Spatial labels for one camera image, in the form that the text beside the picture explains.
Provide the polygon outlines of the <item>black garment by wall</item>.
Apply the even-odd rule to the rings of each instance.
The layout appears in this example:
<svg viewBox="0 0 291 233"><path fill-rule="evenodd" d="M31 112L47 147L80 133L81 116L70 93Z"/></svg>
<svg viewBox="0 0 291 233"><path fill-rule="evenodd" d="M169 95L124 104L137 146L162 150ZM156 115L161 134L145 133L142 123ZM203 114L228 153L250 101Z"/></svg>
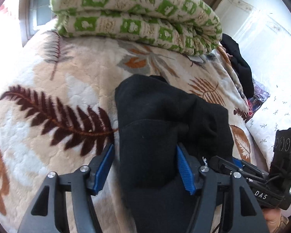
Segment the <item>black garment by wall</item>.
<svg viewBox="0 0 291 233"><path fill-rule="evenodd" d="M232 56L230 61L241 83L245 97L252 98L254 86L251 68L241 56L238 43L229 35L223 34L221 44L226 49L226 52Z"/></svg>

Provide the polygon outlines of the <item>white floral pillow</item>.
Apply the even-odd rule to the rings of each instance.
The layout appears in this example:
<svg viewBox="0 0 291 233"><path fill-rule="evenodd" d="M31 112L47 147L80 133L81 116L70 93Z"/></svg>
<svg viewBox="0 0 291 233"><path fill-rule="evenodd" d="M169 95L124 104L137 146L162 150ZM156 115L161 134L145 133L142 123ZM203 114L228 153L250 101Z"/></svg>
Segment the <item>white floral pillow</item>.
<svg viewBox="0 0 291 233"><path fill-rule="evenodd" d="M265 159L266 169L269 170L276 131L291 127L291 84L268 88L255 81L254 96L262 105L254 112L246 127Z"/></svg>

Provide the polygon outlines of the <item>green patterned folded quilt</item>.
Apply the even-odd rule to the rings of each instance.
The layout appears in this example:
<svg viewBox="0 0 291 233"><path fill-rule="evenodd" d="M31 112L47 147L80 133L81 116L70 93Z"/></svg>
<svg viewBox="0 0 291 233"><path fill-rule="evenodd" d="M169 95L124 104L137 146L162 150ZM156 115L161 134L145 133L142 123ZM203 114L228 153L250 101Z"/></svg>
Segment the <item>green patterned folded quilt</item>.
<svg viewBox="0 0 291 233"><path fill-rule="evenodd" d="M50 0L61 36L105 36L189 56L219 46L219 17L203 0Z"/></svg>

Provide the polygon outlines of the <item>leaf-patterned beige blanket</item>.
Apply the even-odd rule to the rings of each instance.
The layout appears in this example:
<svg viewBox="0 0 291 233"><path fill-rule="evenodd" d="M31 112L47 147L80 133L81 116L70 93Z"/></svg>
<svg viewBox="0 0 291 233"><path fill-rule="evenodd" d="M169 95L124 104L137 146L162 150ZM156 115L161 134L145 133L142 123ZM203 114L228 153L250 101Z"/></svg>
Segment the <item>leaf-patterned beige blanket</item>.
<svg viewBox="0 0 291 233"><path fill-rule="evenodd" d="M159 75L229 112L234 157L256 163L242 87L225 51L201 57L108 37L61 37L54 22L22 45L0 26L0 226L16 232L47 173L69 173L119 141L116 87Z"/></svg>

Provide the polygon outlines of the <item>red patterned bag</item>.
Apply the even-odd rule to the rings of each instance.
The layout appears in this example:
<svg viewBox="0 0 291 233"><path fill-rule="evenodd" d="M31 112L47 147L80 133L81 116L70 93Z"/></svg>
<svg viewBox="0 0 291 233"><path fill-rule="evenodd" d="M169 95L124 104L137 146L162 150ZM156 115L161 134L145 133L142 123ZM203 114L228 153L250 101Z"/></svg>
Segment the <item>red patterned bag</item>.
<svg viewBox="0 0 291 233"><path fill-rule="evenodd" d="M248 120L253 117L253 115L257 112L257 110L263 105L263 103L270 97L270 93L266 86L262 83L253 80L253 97L248 99L249 105L249 117Z"/></svg>

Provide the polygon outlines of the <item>black pants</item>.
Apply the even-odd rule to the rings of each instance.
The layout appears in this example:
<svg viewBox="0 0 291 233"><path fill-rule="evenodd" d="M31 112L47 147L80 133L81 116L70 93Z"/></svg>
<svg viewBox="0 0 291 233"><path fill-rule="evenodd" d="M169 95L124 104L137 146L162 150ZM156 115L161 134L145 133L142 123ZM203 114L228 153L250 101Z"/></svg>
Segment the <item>black pants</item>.
<svg viewBox="0 0 291 233"><path fill-rule="evenodd" d="M198 159L232 157L226 108L169 85L132 75L115 90L120 183L137 232L185 232L197 199L184 188L177 144Z"/></svg>

